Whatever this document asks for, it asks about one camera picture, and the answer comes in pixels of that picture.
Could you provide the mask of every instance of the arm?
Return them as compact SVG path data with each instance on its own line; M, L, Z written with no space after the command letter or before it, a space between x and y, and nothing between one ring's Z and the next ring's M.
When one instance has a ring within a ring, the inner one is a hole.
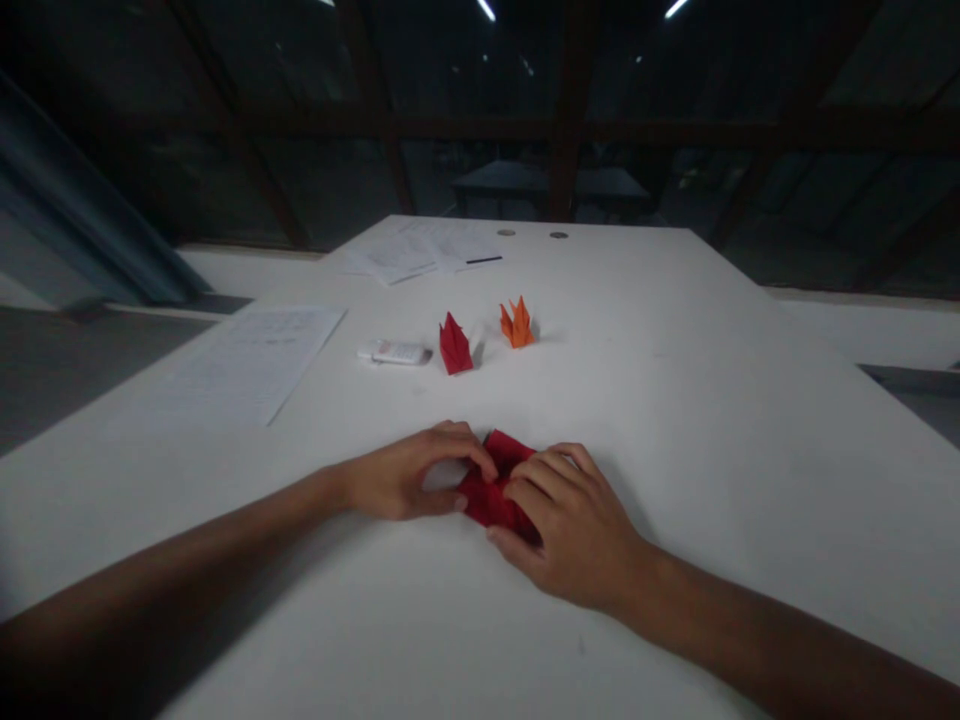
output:
M157 650L214 612L271 559L347 510L406 520L463 510L453 490L424 492L427 470L470 458L496 467L466 423L446 421L324 468L272 495L147 548L0 626L7 700L104 708Z
M543 537L488 536L543 591L604 612L777 717L960 717L960 688L647 543L580 445L518 465L505 494Z

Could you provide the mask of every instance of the forearm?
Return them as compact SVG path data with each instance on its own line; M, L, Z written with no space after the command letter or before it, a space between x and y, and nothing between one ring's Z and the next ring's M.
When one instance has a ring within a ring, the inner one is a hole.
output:
M0 627L14 692L108 701L152 652L220 607L272 558L344 507L339 468L143 550ZM82 689L83 697L76 697Z
M615 616L776 717L953 717L960 691L795 608L658 553Z

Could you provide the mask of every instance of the gray floor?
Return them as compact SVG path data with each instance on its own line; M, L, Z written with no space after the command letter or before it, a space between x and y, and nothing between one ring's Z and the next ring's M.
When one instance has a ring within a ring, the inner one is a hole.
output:
M39 435L212 323L108 312L85 325L0 308L0 455Z

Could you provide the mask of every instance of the stack of papers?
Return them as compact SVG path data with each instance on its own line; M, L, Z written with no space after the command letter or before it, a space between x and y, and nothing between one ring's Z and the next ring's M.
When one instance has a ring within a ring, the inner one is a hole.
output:
M384 285L393 285L434 270L452 275L503 262L499 243L489 237L490 232L462 220L411 220L389 235L349 248L341 272L372 275Z
M108 432L265 427L343 315L320 306L244 312L121 411Z

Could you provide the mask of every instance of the paper crane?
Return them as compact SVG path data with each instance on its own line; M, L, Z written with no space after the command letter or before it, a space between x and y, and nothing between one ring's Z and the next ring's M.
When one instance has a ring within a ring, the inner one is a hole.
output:
M503 334L514 349L532 345L534 340L533 333L530 331L530 314L523 304L523 295L520 296L520 302L516 305L513 304L513 300L510 301L510 309L513 310L513 320L510 320L507 309L501 303L500 328Z
M447 367L447 375L473 370L470 343L450 313L447 313L447 322L440 326L440 354L443 356L443 364Z

